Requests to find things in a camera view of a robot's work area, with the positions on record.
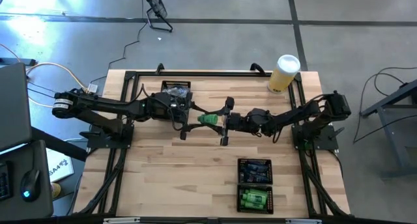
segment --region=white cable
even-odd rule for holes
[[[15,56],[15,58],[17,58],[17,60],[19,61],[19,63],[21,62],[20,59],[19,59],[19,57],[11,49],[9,49],[8,47],[6,47],[3,44],[0,44],[0,46],[6,48],[6,50],[8,50],[9,52],[11,52],[11,54],[13,54]]]
[[[30,67],[30,68],[28,68],[28,69],[26,69],[26,75],[28,75],[29,74],[29,72],[31,72],[34,68],[37,68],[37,67],[39,67],[39,66],[43,66],[43,65],[54,65],[54,66],[56,66],[56,67],[59,67],[59,68],[62,68],[63,70],[65,70],[65,71],[67,71],[75,80],[76,80],[76,82],[78,83],[78,85],[80,85],[80,87],[85,91],[85,92],[88,92],[88,88],[87,87],[85,87],[85,85],[83,85],[82,83],[81,83],[81,81],[71,72],[71,70],[69,70],[67,67],[65,67],[65,66],[63,66],[63,65],[60,65],[60,64],[56,64],[56,63],[39,63],[39,64],[37,64],[37,65],[35,65],[35,66],[32,66],[32,67]]]
[[[28,99],[29,99],[29,101],[30,101],[30,102],[32,102],[32,103],[34,103],[34,104],[36,104],[36,105],[39,105],[39,106],[42,106],[42,107],[53,108],[53,106],[38,103],[38,102],[34,101],[31,97],[28,97]]]
[[[67,141],[73,141],[73,140],[81,140],[82,138],[73,138],[73,139],[64,139],[63,141],[67,142]]]
[[[20,58],[11,50],[11,49],[9,49],[8,47],[6,47],[5,45],[3,45],[3,44],[0,44],[0,46],[2,46],[2,47],[4,47],[4,48],[6,48],[9,52],[11,52],[16,58],[17,58],[17,60],[19,61],[19,62],[21,62],[20,61]],[[86,93],[88,93],[89,91],[88,91],[88,88],[87,87],[85,87],[85,85],[83,85],[83,83],[71,72],[71,70],[69,70],[67,67],[65,67],[65,66],[63,66],[63,65],[60,65],[60,64],[56,64],[56,63],[40,63],[40,64],[37,64],[37,65],[34,65],[34,66],[32,66],[32,67],[30,67],[30,68],[27,68],[26,69],[26,75],[28,75],[29,74],[29,72],[30,71],[32,71],[34,68],[37,68],[37,67],[39,67],[39,66],[43,66],[43,65],[54,65],[54,66],[56,66],[56,67],[59,67],[59,68],[62,68],[63,70],[66,70],[75,80],[76,80],[76,82],[78,83],[78,85],[80,85],[81,86],[81,88],[86,92]],[[29,101],[30,102],[32,102],[32,103],[34,103],[34,104],[37,104],[37,105],[39,105],[39,106],[42,106],[42,107],[49,107],[49,108],[53,108],[53,106],[50,106],[50,105],[46,105],[46,104],[41,104],[41,103],[38,103],[38,102],[36,102],[36,101],[34,101],[31,97],[28,97],[29,98]]]

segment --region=yellow cup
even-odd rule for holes
[[[298,71],[300,71],[300,61],[294,55],[281,56],[269,79],[268,90],[276,94],[284,91]]]

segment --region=paper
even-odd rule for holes
[[[46,149],[51,182],[58,181],[74,173],[71,157],[60,152]]]

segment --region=keyboard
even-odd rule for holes
[[[10,162],[0,162],[0,201],[12,197],[12,183],[10,181]]]

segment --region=desk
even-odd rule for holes
[[[104,97],[119,100],[125,70],[110,70]],[[245,115],[254,107],[269,109],[273,115],[291,109],[287,91],[273,94],[266,88],[267,77],[141,77],[148,93],[159,92],[162,80],[191,81],[193,101],[203,109],[217,110],[227,96],[235,99],[233,111]],[[302,72],[306,100],[321,94],[319,75]],[[200,112],[190,111],[189,122]],[[292,146],[290,127],[280,140],[258,138],[248,133],[229,132],[229,146],[219,146],[219,136],[198,128],[179,139],[170,122],[135,122],[134,139],[128,150],[121,184],[118,216],[168,217],[307,217],[306,198],[298,152]],[[99,149],[85,162],[74,211],[84,208],[102,185],[109,150]],[[274,214],[244,214],[236,211],[237,159],[271,159],[274,174]],[[321,180],[333,200],[345,212],[349,206],[339,164],[327,151],[317,151]],[[316,210],[317,193],[312,189]],[[110,187],[110,206],[113,188]]]

